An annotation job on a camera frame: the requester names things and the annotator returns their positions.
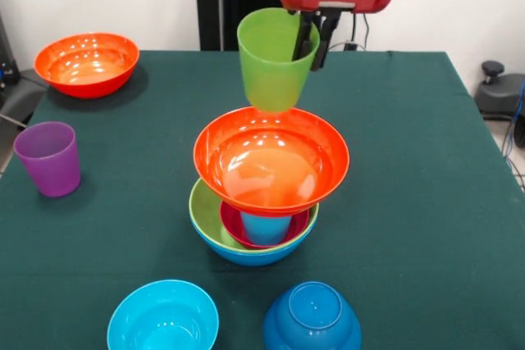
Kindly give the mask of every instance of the purple cup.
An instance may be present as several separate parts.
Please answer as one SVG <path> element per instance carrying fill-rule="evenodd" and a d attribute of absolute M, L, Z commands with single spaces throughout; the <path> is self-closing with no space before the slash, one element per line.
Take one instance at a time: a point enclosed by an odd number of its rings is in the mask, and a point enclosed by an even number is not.
<path fill-rule="evenodd" d="M 38 123 L 18 134 L 13 148 L 44 196 L 65 196 L 79 186 L 79 153 L 71 126 L 61 122 Z"/>

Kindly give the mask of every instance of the light blue bowl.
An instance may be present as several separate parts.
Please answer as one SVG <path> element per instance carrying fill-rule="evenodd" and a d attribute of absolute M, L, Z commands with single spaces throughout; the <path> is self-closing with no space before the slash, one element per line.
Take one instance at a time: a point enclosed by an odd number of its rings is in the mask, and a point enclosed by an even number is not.
<path fill-rule="evenodd" d="M 267 350 L 359 350 L 361 328 L 328 284 L 305 282 L 281 295 L 264 319 Z"/>
<path fill-rule="evenodd" d="M 268 249 L 248 249 L 235 241 L 222 225 L 220 207 L 221 199 L 202 180 L 198 180 L 189 196 L 191 224 L 213 251 L 241 266 L 266 266 L 291 254 L 308 237 L 319 212 L 319 204 L 312 207 L 306 228 L 290 241 Z"/>
<path fill-rule="evenodd" d="M 109 350 L 210 350 L 219 331 L 215 303 L 200 287 L 160 280 L 128 295 L 107 328 Z"/>

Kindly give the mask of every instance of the stacked bowls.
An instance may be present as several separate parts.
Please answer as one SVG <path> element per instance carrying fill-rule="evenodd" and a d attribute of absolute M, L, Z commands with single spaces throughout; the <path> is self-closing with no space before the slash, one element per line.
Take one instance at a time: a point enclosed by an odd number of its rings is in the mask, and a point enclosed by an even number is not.
<path fill-rule="evenodd" d="M 260 266 L 304 241 L 319 202 L 345 178 L 350 155 L 340 133 L 314 114 L 246 107 L 203 129 L 194 164 L 201 177 L 189 200 L 194 228 L 227 260 Z"/>

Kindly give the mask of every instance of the orange bowl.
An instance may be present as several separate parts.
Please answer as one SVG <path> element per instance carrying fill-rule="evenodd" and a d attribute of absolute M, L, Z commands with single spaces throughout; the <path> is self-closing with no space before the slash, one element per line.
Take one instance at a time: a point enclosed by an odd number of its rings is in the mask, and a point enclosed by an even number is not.
<path fill-rule="evenodd" d="M 102 98 L 131 77 L 139 47 L 126 37 L 86 33 L 60 39 L 34 60 L 37 74 L 59 92 L 74 98 Z"/>
<path fill-rule="evenodd" d="M 340 133 L 314 114 L 246 107 L 204 128 L 194 164 L 228 204 L 277 217 L 305 211 L 332 193 L 346 177 L 350 154 Z"/>

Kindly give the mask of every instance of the table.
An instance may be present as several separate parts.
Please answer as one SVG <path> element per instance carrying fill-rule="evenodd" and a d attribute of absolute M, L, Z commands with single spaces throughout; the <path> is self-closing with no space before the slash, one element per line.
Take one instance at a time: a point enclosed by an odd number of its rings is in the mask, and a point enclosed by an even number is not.
<path fill-rule="evenodd" d="M 352 166 L 305 243 L 259 268 L 188 213 L 195 138 L 246 104 L 234 52 L 142 52 L 100 100 L 50 89 L 32 123 L 75 127 L 83 184 L 42 197 L 17 159 L 0 181 L 0 348 L 103 349 L 118 303 L 166 278 L 213 297 L 218 349 L 263 349 L 265 311 L 304 280 L 346 297 L 365 350 L 525 348 L 525 199 L 444 53 L 333 53 L 312 73 L 299 107 Z"/>

